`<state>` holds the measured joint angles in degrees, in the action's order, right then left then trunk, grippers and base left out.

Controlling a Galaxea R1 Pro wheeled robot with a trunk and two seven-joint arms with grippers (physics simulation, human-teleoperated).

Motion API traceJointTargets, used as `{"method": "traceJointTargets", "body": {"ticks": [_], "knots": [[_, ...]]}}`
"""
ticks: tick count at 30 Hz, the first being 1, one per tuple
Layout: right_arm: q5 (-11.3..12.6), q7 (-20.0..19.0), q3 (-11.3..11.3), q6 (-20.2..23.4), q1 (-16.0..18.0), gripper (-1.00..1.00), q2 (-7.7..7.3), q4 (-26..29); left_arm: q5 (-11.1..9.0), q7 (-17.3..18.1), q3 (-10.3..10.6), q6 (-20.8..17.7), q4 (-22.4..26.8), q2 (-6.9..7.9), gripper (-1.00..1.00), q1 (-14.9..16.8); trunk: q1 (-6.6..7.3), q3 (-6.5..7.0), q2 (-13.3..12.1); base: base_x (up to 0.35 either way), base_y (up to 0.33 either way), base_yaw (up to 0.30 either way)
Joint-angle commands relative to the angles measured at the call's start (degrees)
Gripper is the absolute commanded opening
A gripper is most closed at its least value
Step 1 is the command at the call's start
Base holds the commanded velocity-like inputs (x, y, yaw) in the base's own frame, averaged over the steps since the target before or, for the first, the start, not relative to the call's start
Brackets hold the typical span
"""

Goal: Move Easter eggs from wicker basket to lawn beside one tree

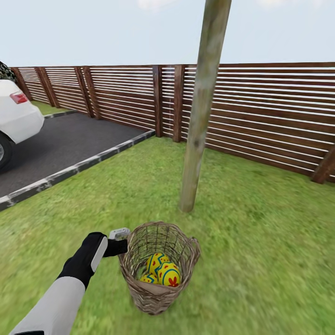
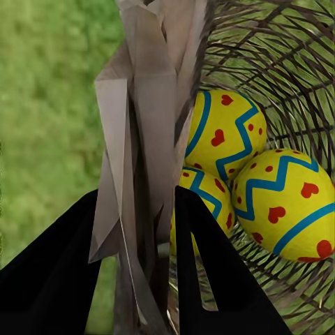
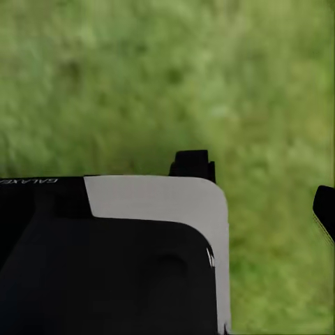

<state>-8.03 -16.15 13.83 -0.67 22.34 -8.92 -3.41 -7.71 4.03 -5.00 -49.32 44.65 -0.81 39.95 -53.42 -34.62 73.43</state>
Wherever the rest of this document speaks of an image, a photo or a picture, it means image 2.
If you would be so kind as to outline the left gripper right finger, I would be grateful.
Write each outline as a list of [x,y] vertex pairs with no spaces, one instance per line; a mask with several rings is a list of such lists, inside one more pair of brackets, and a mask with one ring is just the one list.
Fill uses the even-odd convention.
[[[180,335],[292,335],[202,198],[176,186]],[[202,307],[194,234],[218,311]]]

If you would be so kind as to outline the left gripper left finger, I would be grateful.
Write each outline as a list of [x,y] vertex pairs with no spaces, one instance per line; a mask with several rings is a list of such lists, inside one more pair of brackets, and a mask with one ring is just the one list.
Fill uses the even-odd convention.
[[84,335],[101,261],[88,264],[98,189],[0,271],[0,335]]

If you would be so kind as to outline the wicker basket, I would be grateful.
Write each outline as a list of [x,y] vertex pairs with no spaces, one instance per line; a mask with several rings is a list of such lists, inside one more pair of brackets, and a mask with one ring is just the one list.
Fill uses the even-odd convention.
[[[317,42],[325,48],[331,59],[331,54],[335,56],[335,51],[321,39],[326,36],[335,43],[335,23],[328,27],[325,22],[320,22],[314,17],[317,15],[335,21],[335,15],[317,0],[314,1],[326,13],[295,6],[292,4],[294,0],[262,0],[249,5],[238,1],[240,0],[116,0],[126,38],[94,81],[106,145],[88,261],[90,264],[114,255],[117,262],[112,335],[180,335],[179,281],[177,263],[170,254],[170,226],[173,212],[176,226],[174,208],[176,186],[180,182],[199,92],[221,89],[240,93],[238,88],[242,87],[246,91],[243,85],[248,85],[266,105],[264,107],[247,92],[248,97],[260,107],[265,116],[269,149],[272,149],[271,141],[274,141],[274,148],[278,149],[277,140],[280,149],[283,149],[282,139],[288,138],[290,148],[300,151],[297,141],[297,136],[300,135],[301,152],[308,155],[303,137],[308,134],[314,159],[322,165],[322,151],[324,151],[327,157],[325,172],[330,178],[335,174],[331,163],[331,150],[335,159],[335,146],[329,132],[335,129],[335,125],[329,125],[315,92],[324,88],[325,94],[328,92],[335,102],[327,88],[332,84],[335,91],[335,75],[331,74],[320,60],[334,70],[335,66],[308,46]],[[329,1],[335,6],[335,0]],[[278,7],[265,19],[244,18],[245,15],[267,11],[267,8],[257,7],[266,2],[276,4]],[[220,5],[223,6],[222,9],[214,13]],[[282,14],[285,8],[296,10],[304,18]],[[283,15],[296,26],[272,21],[277,15]],[[243,20],[226,23],[234,18]],[[320,32],[305,29],[290,18],[313,24]],[[277,25],[287,35],[274,31],[268,24]],[[302,30],[311,38],[304,42],[284,27]],[[235,36],[211,40],[209,38],[243,29],[251,32],[242,36],[240,40],[233,40]],[[279,36],[285,43],[277,39],[265,39],[291,51],[285,54],[262,41],[282,56],[276,60],[266,47],[249,41],[257,32]],[[294,49],[283,38],[295,40],[299,46]],[[255,47],[260,53],[254,52],[246,45]],[[213,51],[209,51],[211,49]],[[317,63],[300,53],[302,49],[312,54]],[[250,52],[254,57],[244,56],[239,50]],[[314,77],[320,84],[312,85],[282,62],[288,59],[298,71],[300,67],[313,75],[295,60],[293,56],[295,53],[313,71]],[[223,64],[231,58],[244,60],[255,69],[224,66]],[[253,60],[261,61],[266,67],[256,64]],[[250,78],[244,73],[236,73],[238,70],[248,70],[254,76]],[[275,71],[285,81],[288,80],[296,85],[300,92],[268,70]],[[316,70],[329,80],[322,81]],[[210,76],[219,73],[237,78],[242,83],[232,88]],[[256,77],[265,81],[271,89],[255,81]],[[296,77],[309,84],[310,88],[300,84]],[[276,103],[261,89],[254,87],[250,81],[254,81],[280,101]],[[278,83],[295,94],[290,95]],[[318,109],[311,102],[310,92],[314,93]],[[271,105],[262,99],[260,94],[266,96]],[[308,109],[300,96],[306,99]],[[295,98],[301,112],[292,102]],[[286,105],[288,101],[293,113]],[[285,115],[278,105],[282,105]],[[265,112],[269,109],[274,115],[271,107],[281,117],[282,134]],[[315,128],[310,128],[303,107],[311,115]],[[331,104],[329,107],[335,122]],[[295,117],[295,110],[304,120],[305,131]],[[319,125],[315,113],[320,116],[323,127]],[[289,114],[299,127],[299,131],[295,132]],[[327,134],[327,152],[322,141],[323,131]],[[313,133],[318,134],[318,147]],[[233,189],[234,180],[230,180],[229,185]],[[243,229],[233,230],[228,239],[233,245],[243,235]],[[250,239],[247,245],[237,250],[239,255],[252,243],[254,241]],[[247,259],[247,255],[256,248],[254,255]],[[293,262],[288,261],[282,270],[273,275],[272,271],[283,258],[278,257],[274,265],[265,269],[277,255],[270,252],[253,262],[252,259],[262,250],[263,248],[255,242],[250,250],[240,257],[253,275],[261,272],[255,277],[256,280],[263,278],[264,275],[269,277],[265,282],[261,282],[261,288],[268,282],[275,281],[269,288],[262,288],[273,305],[281,297],[287,297],[275,306],[276,310],[293,307],[294,305],[288,306],[288,304],[299,297],[305,301],[291,314],[282,315],[283,321],[308,313],[308,311],[296,313],[307,304],[315,307],[298,323],[288,325],[292,333],[313,322],[300,334],[310,335],[329,318],[335,320],[335,305],[331,309],[324,307],[329,296],[335,291],[335,278],[332,279],[334,282],[320,303],[314,300],[332,282],[321,288],[335,268],[335,258],[328,257],[315,264],[309,262],[300,278],[289,285],[286,281],[302,269],[306,262],[302,264],[296,262],[292,271],[280,279],[278,275]],[[318,274],[325,261],[331,265]],[[201,296],[213,295],[201,254],[199,257],[195,256],[195,263],[200,266],[197,273]],[[306,284],[296,289],[296,285],[309,274],[311,276]],[[322,279],[313,294],[310,297],[305,295],[304,292],[320,278]],[[269,294],[280,286],[285,288],[282,292]],[[202,307],[207,311],[218,311],[218,308],[212,305],[215,302],[215,297],[202,300]],[[324,314],[309,320],[318,310]],[[335,335],[335,325],[325,331],[323,335]]]

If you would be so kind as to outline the easter egg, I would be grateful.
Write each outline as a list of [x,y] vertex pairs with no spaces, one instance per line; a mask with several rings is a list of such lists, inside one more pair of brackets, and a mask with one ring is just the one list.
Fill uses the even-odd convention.
[[280,258],[315,264],[335,251],[335,185],[306,153],[254,156],[234,181],[232,206],[244,234]]
[[237,91],[197,95],[184,164],[235,180],[243,166],[265,151],[267,122],[260,107]]
[[[196,192],[208,210],[217,220],[225,235],[229,237],[236,224],[237,218],[232,206],[232,189],[230,180],[222,180],[212,173],[195,166],[183,165],[179,186]],[[200,256],[194,234],[191,233],[194,255]],[[170,226],[170,254],[173,258],[177,256],[176,227],[174,226],[174,212]]]

